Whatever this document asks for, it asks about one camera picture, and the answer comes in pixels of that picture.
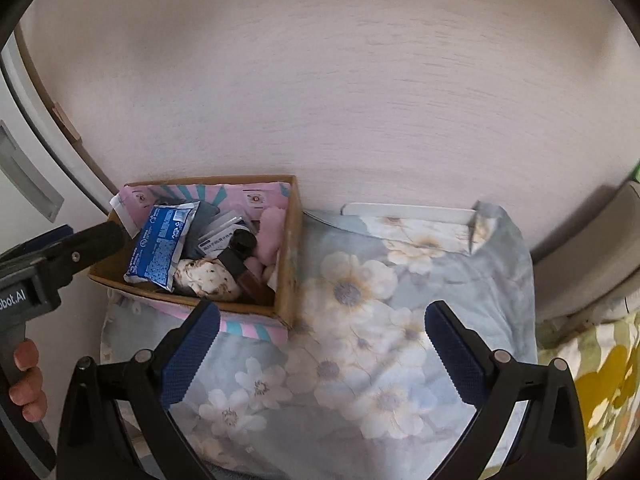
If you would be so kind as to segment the person left hand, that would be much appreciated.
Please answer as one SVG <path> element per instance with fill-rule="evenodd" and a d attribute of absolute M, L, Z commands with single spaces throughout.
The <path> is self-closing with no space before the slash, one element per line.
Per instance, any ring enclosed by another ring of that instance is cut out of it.
<path fill-rule="evenodd" d="M 47 414 L 48 399 L 43 391 L 39 351 L 30 339 L 21 342 L 13 353 L 14 364 L 23 374 L 10 389 L 10 399 L 22 410 L 28 422 L 41 422 Z"/>

